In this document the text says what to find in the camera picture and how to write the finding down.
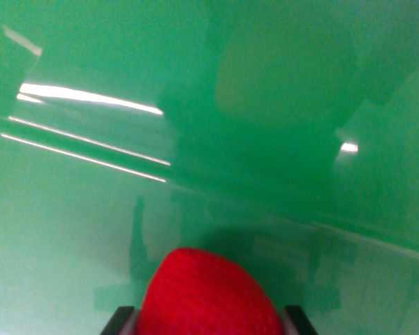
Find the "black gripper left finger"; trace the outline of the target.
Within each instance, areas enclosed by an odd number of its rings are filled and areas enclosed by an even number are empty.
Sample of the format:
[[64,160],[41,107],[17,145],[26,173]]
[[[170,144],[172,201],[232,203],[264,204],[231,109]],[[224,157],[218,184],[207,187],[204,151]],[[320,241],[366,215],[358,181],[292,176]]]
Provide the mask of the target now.
[[101,335],[135,335],[139,310],[133,306],[120,306],[104,326]]

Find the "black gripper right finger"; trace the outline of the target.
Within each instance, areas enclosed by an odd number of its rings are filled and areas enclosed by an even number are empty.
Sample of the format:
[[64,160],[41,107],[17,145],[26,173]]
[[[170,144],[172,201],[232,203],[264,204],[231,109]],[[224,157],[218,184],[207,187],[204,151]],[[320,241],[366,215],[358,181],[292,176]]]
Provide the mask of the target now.
[[299,305],[287,305],[281,315],[285,335],[318,335],[306,313]]

